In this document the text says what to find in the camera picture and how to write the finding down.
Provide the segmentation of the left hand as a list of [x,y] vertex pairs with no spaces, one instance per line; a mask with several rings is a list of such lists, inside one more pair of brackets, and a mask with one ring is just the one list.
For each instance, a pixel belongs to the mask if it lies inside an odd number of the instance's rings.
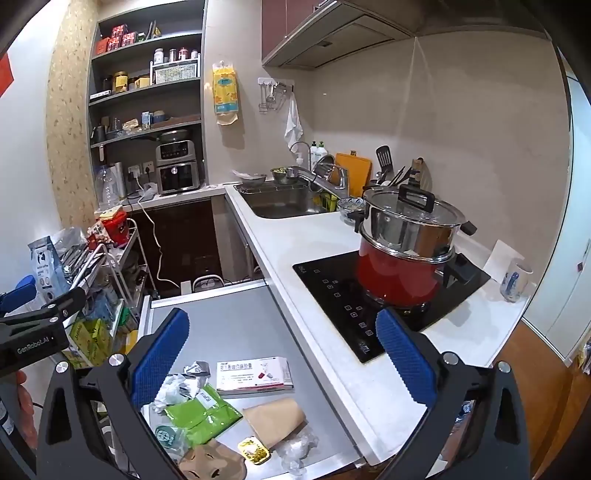
[[32,397],[24,387],[26,380],[27,376],[23,371],[16,372],[21,432],[27,445],[31,449],[36,450],[38,445],[38,434],[34,424],[34,406]]

